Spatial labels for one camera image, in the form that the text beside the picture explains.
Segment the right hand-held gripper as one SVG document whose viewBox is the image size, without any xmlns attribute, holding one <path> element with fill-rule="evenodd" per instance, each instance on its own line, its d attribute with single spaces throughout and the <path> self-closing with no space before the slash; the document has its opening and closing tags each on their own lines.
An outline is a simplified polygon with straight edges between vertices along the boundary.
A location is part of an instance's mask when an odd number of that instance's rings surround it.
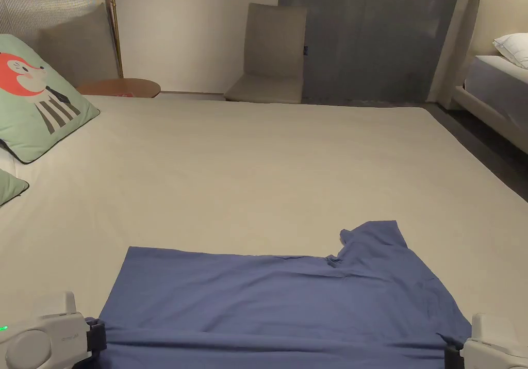
<svg viewBox="0 0 528 369">
<path fill-rule="evenodd" d="M 445 347 L 444 367 L 527 368 L 527 347 L 520 344 L 509 319 L 478 313 L 472 318 L 471 337 Z"/>
</svg>

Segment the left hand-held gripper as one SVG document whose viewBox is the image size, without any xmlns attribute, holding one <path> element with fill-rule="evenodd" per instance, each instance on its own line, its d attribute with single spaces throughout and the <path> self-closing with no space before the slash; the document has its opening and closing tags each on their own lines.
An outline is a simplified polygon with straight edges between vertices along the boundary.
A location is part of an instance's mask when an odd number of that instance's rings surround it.
<svg viewBox="0 0 528 369">
<path fill-rule="evenodd" d="M 36 301 L 29 317 L 1 323 L 1 368 L 80 368 L 107 348 L 105 323 L 84 317 L 72 291 Z"/>
</svg>

